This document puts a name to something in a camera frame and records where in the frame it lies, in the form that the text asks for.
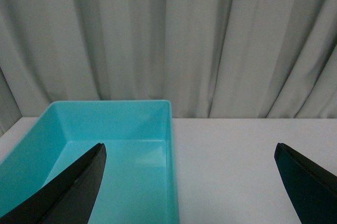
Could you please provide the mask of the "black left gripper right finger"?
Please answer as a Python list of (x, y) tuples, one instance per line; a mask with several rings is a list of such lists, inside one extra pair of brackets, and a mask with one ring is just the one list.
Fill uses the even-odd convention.
[(336, 176), (284, 143), (274, 159), (301, 223), (336, 223)]

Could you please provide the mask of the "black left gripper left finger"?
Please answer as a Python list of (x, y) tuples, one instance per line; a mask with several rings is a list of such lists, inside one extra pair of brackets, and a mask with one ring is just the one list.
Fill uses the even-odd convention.
[(1, 223), (88, 223), (100, 190), (106, 147), (98, 143), (31, 197), (1, 217)]

